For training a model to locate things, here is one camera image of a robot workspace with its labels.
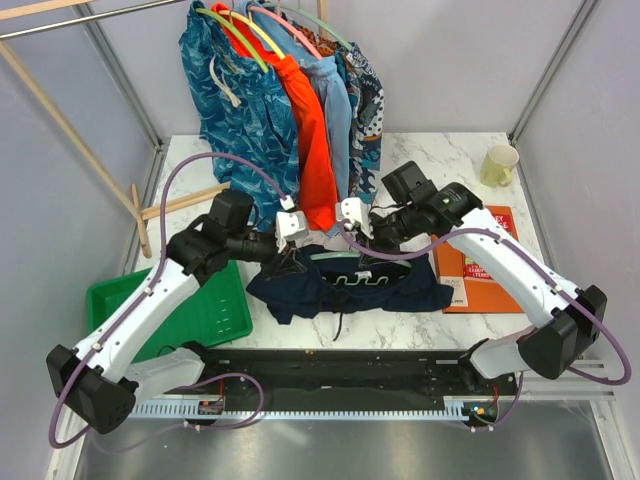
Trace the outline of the navy blue shorts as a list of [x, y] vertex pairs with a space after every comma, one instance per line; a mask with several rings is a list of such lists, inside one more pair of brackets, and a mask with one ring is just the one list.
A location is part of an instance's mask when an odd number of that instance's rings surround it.
[[402, 280], [389, 285], [334, 286], [325, 281], [318, 265], [310, 260], [314, 253], [327, 252], [318, 245], [299, 250], [305, 273], [267, 279], [259, 272], [246, 287], [247, 293], [264, 302], [280, 325], [289, 325], [295, 316], [313, 319], [326, 312], [346, 314], [381, 309], [387, 312], [423, 313], [443, 310], [451, 304], [453, 288], [436, 279], [428, 256], [408, 261], [412, 269]]

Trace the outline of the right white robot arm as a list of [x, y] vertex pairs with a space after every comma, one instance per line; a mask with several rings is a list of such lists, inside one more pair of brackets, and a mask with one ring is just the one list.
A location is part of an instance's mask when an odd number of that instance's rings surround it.
[[373, 247], [395, 251], [420, 235], [434, 235], [474, 260], [516, 301], [530, 327], [501, 339], [485, 340], [467, 353], [458, 381], [477, 394], [494, 378], [531, 370], [556, 379], [598, 338], [595, 322], [607, 304], [597, 286], [581, 288], [523, 250], [482, 201], [464, 185], [442, 189], [409, 161], [383, 177], [399, 210], [372, 219]]

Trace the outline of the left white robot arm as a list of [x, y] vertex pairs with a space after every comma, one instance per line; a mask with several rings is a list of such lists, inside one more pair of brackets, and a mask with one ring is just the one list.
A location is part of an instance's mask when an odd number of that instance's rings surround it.
[[249, 225], [253, 198], [227, 189], [208, 213], [173, 235], [147, 278], [92, 334], [73, 348], [55, 346], [46, 366], [57, 403], [99, 434], [115, 430], [137, 403], [186, 386], [208, 393], [219, 369], [196, 348], [179, 347], [141, 363], [135, 357], [164, 321], [232, 260], [279, 267], [295, 240], [308, 233], [304, 213], [291, 198], [281, 202], [270, 232]]

